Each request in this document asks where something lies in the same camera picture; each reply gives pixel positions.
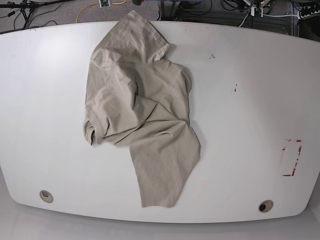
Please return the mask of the beige T-shirt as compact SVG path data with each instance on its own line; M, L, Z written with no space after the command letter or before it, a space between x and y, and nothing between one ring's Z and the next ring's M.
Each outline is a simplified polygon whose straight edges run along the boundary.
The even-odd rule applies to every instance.
M201 158L190 125L192 81L164 58L167 40L129 12L94 49L88 67L84 137L129 147L142 207L173 207Z

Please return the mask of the black tripod stand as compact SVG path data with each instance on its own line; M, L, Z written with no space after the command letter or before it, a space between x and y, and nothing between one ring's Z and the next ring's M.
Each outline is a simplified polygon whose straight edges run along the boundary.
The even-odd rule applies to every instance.
M13 1L8 1L6 4L1 4L1 9L10 9L11 11L7 13L6 15L2 15L0 18L10 18L11 16L14 16L17 12L19 12L23 19L24 19L24 25L22 27L23 30L27 29L29 25L31 24L32 20L31 17L35 10L56 5L56 4L64 4L68 2L72 2L73 0L53 0L53 1L34 1L34 0L22 0L20 3L15 3Z

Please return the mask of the red tape rectangle marking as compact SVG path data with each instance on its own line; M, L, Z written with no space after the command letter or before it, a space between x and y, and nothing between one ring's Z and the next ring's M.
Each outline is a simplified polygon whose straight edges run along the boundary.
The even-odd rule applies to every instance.
M286 139L280 157L280 175L293 177L302 150L302 140Z

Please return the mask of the white power strip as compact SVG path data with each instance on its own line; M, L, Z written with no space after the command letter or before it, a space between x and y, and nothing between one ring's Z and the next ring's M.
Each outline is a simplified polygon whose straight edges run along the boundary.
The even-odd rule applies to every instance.
M299 3L301 10L299 10L297 17L300 20L305 20L320 15L320 3L319 2L304 2Z

